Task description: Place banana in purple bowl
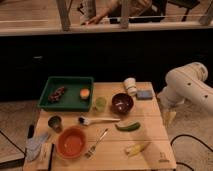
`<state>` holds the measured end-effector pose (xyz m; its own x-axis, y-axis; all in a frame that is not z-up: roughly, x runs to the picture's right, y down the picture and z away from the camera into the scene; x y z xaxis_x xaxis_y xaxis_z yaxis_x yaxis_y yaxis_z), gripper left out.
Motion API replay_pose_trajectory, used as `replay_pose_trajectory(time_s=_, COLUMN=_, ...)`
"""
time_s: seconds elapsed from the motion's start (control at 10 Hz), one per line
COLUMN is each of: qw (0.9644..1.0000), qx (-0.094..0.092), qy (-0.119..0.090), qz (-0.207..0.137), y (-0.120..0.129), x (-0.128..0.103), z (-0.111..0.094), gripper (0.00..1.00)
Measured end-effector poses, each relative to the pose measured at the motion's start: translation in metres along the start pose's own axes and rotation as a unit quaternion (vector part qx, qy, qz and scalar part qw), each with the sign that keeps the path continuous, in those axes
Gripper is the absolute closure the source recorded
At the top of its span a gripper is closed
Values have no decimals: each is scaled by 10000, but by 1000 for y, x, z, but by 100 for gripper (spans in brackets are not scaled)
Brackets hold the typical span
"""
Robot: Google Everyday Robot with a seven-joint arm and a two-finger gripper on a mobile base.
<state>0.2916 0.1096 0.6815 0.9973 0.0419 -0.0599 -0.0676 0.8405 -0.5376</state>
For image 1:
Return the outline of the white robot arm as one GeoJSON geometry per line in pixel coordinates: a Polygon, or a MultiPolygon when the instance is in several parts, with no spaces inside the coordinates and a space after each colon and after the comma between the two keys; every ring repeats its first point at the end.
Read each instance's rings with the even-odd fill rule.
{"type": "Polygon", "coordinates": [[[176,116],[174,108],[185,100],[213,114],[213,88],[205,84],[207,78],[208,70],[200,62],[174,68],[166,74],[166,86],[157,95],[162,105],[165,127],[168,127],[176,116]]]}

